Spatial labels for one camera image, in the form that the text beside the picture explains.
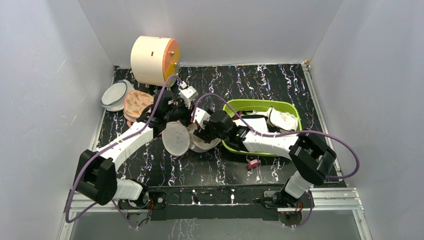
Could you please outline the white mesh laundry bag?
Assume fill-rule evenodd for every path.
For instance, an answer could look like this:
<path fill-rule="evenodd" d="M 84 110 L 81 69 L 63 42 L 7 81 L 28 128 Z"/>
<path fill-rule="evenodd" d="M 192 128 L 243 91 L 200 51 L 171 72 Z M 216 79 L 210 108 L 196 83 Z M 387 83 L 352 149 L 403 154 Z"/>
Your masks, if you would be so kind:
<path fill-rule="evenodd" d="M 180 157 L 187 151 L 207 152 L 221 142 L 219 138 L 215 138 L 210 143 L 207 143 L 194 135 L 194 130 L 196 130 L 194 124 L 186 127 L 179 121 L 167 123 L 161 133 L 162 143 L 166 151 L 172 156 Z"/>

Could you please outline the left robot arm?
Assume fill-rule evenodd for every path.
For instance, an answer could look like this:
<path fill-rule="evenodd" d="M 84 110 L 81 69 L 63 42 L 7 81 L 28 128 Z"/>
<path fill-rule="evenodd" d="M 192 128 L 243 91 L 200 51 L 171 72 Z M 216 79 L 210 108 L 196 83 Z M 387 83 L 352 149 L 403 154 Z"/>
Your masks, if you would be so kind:
<path fill-rule="evenodd" d="M 137 180 L 117 178 L 116 171 L 139 148 L 159 136 L 168 123 L 188 126 L 197 97 L 193 87 L 177 94 L 165 89 L 155 95 L 127 131 L 109 144 L 95 151 L 87 149 L 80 155 L 72 192 L 102 206 L 115 200 L 129 200 L 137 208 L 147 206 L 147 187 Z"/>

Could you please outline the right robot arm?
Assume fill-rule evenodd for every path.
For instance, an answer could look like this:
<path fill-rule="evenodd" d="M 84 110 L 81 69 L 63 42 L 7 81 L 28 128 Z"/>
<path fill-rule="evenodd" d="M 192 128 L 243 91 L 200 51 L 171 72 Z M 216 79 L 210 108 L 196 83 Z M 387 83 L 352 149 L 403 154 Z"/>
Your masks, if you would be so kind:
<path fill-rule="evenodd" d="M 326 181 L 337 156 L 326 141 L 315 134 L 301 132 L 278 136 L 275 133 L 256 133 L 247 126 L 237 125 L 224 110 L 197 109 L 193 123 L 198 126 L 195 136 L 206 143 L 219 139 L 236 151 L 291 159 L 296 172 L 281 194 L 282 202 L 288 207 L 295 207 L 305 192 Z"/>

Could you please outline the floral print laundry bag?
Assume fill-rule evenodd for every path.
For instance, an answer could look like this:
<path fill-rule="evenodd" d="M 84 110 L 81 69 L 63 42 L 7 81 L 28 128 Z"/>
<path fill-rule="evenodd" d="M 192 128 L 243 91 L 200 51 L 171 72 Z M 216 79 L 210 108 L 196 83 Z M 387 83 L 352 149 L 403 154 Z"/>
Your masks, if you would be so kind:
<path fill-rule="evenodd" d="M 129 127 L 141 116 L 143 110 L 154 103 L 154 97 L 148 93 L 131 90 L 124 101 L 123 115 Z"/>

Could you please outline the small blue-rimmed mesh bag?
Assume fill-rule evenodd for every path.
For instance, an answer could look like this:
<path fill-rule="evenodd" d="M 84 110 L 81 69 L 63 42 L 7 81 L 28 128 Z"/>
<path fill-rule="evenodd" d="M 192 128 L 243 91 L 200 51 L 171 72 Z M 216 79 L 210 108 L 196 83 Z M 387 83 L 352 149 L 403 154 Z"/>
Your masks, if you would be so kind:
<path fill-rule="evenodd" d="M 122 111 L 127 95 L 133 90 L 134 86 L 128 80 L 118 80 L 104 92 L 100 105 L 109 112 Z"/>

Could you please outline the green plastic basin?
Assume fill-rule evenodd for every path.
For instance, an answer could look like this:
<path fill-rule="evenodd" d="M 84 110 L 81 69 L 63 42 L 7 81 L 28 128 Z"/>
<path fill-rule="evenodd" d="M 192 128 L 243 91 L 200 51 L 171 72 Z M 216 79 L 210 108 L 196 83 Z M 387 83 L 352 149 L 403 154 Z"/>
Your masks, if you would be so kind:
<path fill-rule="evenodd" d="M 263 99 L 232 99 L 228 101 L 228 104 L 231 105 L 236 112 L 248 112 L 248 111 L 266 112 L 269 108 L 274 107 L 277 111 L 281 113 L 289 113 L 291 115 L 294 115 L 297 118 L 296 130 L 297 131 L 302 130 L 300 115 L 297 109 L 291 103 L 284 102 L 284 101 L 263 100 Z M 277 157 L 277 155 L 271 154 L 271 153 L 246 152 L 241 150 L 235 150 L 231 148 L 225 141 L 222 141 L 222 144 L 229 152 L 234 154 L 260 156 L 260 157 Z"/>

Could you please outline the toy washing machine drum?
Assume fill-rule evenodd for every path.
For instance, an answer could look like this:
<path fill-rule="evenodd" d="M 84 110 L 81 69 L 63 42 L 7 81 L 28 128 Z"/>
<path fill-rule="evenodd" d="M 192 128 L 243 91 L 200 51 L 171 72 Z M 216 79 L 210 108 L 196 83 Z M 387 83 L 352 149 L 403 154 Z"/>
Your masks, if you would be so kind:
<path fill-rule="evenodd" d="M 131 49 L 130 66 L 137 82 L 162 87 L 179 72 L 180 57 L 176 39 L 139 36 Z"/>

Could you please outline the small pink clip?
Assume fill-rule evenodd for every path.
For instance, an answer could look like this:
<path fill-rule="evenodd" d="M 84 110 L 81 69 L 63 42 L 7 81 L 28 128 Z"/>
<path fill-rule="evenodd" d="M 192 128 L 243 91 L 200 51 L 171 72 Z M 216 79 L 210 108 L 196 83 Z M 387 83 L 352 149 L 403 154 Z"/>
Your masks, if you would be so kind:
<path fill-rule="evenodd" d="M 260 160 L 258 160 L 257 158 L 255 158 L 255 159 L 249 160 L 249 161 L 247 162 L 247 166 L 246 166 L 246 168 L 247 168 L 248 170 L 252 170 L 252 169 L 257 168 L 260 164 L 261 164 L 261 161 L 260 161 Z"/>

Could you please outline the white garment in basin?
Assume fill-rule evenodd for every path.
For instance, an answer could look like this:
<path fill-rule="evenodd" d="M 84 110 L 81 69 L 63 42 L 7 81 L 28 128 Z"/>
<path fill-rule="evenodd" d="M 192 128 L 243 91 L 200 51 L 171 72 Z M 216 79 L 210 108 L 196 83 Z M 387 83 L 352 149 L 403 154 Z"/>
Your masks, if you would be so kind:
<path fill-rule="evenodd" d="M 279 112 L 274 107 L 267 111 L 239 111 L 241 118 L 254 130 L 264 133 L 286 133 L 297 130 L 297 118 L 286 112 Z"/>

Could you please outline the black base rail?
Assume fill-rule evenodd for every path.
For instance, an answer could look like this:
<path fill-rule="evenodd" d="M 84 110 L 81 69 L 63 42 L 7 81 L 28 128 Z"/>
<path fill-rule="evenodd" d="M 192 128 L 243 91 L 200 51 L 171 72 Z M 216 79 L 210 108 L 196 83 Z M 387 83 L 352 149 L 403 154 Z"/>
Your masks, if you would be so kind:
<path fill-rule="evenodd" d="M 281 184 L 221 186 L 155 186 L 140 200 L 120 200 L 122 210 L 146 210 L 153 221 L 176 219 L 261 219 L 298 224 L 314 207 L 308 194 L 283 197 Z"/>

